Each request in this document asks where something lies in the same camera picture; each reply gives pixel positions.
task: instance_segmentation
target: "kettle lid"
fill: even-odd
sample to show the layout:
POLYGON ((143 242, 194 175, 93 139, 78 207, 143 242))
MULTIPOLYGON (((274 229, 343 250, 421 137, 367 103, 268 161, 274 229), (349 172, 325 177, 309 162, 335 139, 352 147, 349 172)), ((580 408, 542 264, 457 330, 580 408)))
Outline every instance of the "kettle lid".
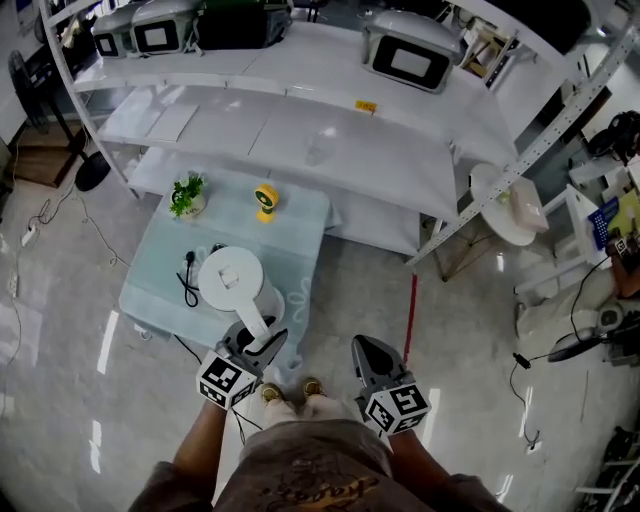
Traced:
POLYGON ((198 274, 202 298, 215 309, 236 311, 254 300, 264 282, 258 257, 242 247, 224 247, 210 255, 198 274))

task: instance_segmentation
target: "power strip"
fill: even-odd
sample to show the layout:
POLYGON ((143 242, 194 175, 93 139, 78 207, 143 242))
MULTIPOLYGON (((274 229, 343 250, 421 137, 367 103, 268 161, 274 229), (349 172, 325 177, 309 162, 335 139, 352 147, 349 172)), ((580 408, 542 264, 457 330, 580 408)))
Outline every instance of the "power strip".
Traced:
POLYGON ((33 238, 33 235, 35 235, 37 232, 38 232, 38 226, 29 226, 29 229, 27 229, 27 232, 24 235, 22 235, 22 240, 20 240, 22 247, 26 247, 27 244, 33 238))
POLYGON ((18 273, 14 270, 11 272, 9 276, 9 281, 7 282, 7 290, 11 294, 12 298, 18 297, 18 273))

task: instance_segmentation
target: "light blue table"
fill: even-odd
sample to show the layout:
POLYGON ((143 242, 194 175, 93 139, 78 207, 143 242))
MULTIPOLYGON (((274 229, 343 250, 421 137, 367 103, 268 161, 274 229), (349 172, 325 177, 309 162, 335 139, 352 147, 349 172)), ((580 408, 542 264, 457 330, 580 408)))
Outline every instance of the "light blue table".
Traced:
POLYGON ((165 194, 140 242, 120 293, 120 308, 155 334, 177 334, 213 348, 229 327, 198 294, 198 306, 184 302, 176 272, 186 269, 188 251, 196 253, 192 284, 214 244, 244 247, 262 262, 269 280, 285 299, 281 328, 289 330, 274 364, 286 373, 296 362, 297 347, 309 322, 313 272, 324 230, 339 223, 323 192, 273 182, 238 172, 207 172, 206 209, 191 221, 169 212, 165 194), (280 196, 275 220, 256 219, 254 190, 272 184, 280 196))

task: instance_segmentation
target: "small fan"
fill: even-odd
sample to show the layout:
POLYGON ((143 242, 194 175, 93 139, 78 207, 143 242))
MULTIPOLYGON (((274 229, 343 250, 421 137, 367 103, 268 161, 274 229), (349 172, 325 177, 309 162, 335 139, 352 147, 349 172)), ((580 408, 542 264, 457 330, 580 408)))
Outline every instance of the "small fan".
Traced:
POLYGON ((72 152, 84 160, 76 174, 76 187, 78 187, 78 190, 86 192, 97 187, 111 170, 109 164, 99 151, 87 156, 82 148, 76 147, 77 144, 73 134, 62 117, 51 91, 46 84, 36 89, 19 51, 14 50, 9 55, 9 73, 16 95, 33 127, 41 133, 49 132, 49 121, 42 108, 42 102, 46 101, 69 139, 69 147, 72 152))

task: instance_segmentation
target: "potted plant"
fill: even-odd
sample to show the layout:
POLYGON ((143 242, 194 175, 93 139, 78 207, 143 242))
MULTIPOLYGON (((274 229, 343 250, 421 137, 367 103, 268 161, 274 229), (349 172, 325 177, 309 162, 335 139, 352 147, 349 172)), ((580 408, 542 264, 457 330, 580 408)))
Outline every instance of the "potted plant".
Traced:
POLYGON ((204 177, 194 171, 173 184, 169 211, 181 219, 190 219, 198 215, 207 201, 202 195, 205 185, 204 177))

